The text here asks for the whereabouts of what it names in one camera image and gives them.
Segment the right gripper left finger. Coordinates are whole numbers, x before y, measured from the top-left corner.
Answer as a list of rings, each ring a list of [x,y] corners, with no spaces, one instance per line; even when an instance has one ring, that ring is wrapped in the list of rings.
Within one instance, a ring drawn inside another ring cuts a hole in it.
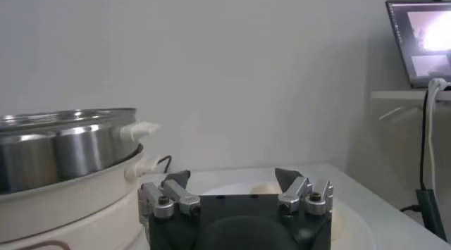
[[[176,209],[183,215],[195,216],[200,212],[200,196],[191,194],[186,190],[191,172],[184,170],[170,173],[157,185],[147,182],[138,189],[138,208],[140,222],[148,225],[150,218],[169,220]]]

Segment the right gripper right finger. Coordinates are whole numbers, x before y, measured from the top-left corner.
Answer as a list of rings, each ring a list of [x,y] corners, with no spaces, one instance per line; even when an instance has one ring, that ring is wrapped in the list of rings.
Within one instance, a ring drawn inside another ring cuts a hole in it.
[[[278,205],[289,213],[295,213],[300,206],[309,215],[332,213],[333,185],[327,180],[317,180],[314,184],[296,170],[275,168],[275,176],[281,189]]]

